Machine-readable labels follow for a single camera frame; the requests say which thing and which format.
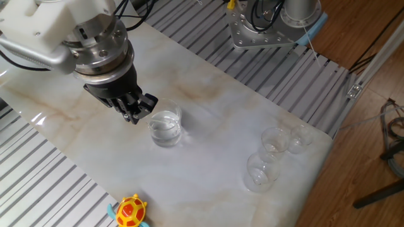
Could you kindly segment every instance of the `wooden floor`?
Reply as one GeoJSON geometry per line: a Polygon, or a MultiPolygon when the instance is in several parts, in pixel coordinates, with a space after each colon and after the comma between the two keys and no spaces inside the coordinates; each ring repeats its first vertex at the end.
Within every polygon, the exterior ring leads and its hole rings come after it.
{"type": "MultiPolygon", "coordinates": [[[[404,105],[404,43],[373,77],[342,127],[378,115],[388,98],[404,105]]],[[[386,120],[397,116],[389,113],[386,120]]],[[[404,192],[359,210],[352,207],[356,199],[399,180],[379,159],[383,152],[379,119],[340,130],[296,226],[404,226],[404,192]]],[[[404,155],[396,156],[404,164],[404,155]]]]}
{"type": "Polygon", "coordinates": [[[314,38],[314,49],[348,69],[404,7],[403,0],[320,1],[328,21],[314,38]]]}

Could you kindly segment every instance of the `bolt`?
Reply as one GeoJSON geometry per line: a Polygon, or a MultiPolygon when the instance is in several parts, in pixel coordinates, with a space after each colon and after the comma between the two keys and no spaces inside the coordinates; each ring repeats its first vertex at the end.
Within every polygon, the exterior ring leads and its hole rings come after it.
{"type": "Polygon", "coordinates": [[[116,31],[116,32],[114,33],[114,36],[117,37],[117,38],[119,38],[119,37],[122,36],[122,32],[118,30],[118,31],[116,31]]]}
{"type": "Polygon", "coordinates": [[[108,55],[108,51],[106,51],[106,50],[101,50],[100,53],[99,53],[99,55],[100,55],[100,57],[105,57],[105,56],[108,55]]]}

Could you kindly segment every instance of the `toy turtle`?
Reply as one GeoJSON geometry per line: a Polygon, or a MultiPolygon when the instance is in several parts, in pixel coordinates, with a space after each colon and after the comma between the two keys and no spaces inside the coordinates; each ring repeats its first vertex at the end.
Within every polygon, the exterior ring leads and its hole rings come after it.
{"type": "Polygon", "coordinates": [[[145,222],[142,222],[146,216],[147,202],[139,199],[137,194],[132,197],[123,198],[119,204],[116,214],[109,204],[107,208],[108,215],[118,222],[119,227],[149,227],[145,222]]]}

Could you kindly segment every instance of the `empty glass cup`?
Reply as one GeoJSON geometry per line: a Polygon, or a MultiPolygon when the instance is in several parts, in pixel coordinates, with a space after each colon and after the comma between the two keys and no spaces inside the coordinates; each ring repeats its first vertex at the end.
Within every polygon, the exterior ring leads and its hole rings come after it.
{"type": "Polygon", "coordinates": [[[312,129],[299,125],[292,129],[290,136],[291,142],[288,150],[293,154],[299,154],[304,152],[307,146],[312,143],[314,134],[312,129]]]}
{"type": "Polygon", "coordinates": [[[279,177],[279,161],[267,152],[252,154],[247,161],[244,184],[253,192],[266,192],[279,177]]]}
{"type": "Polygon", "coordinates": [[[261,141],[267,152],[278,159],[289,147],[290,134],[277,127],[270,127],[261,136],[261,141]]]}
{"type": "Polygon", "coordinates": [[[181,138],[181,108],[172,100],[160,99],[148,125],[155,144],[165,148],[176,145],[181,138]]]}

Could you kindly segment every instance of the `marble table surface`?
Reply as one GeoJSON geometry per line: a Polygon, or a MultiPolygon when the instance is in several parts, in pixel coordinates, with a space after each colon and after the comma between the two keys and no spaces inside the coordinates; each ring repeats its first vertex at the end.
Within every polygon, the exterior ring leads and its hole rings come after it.
{"type": "Polygon", "coordinates": [[[192,52],[142,25],[130,33],[144,92],[175,100],[184,132],[173,148],[155,145],[147,124],[132,125],[72,75],[30,72],[0,61],[0,97],[111,196],[138,193],[152,226],[293,226],[332,139],[192,52]],[[264,194],[242,176],[271,126],[306,125],[314,142],[286,152],[264,194]]]}

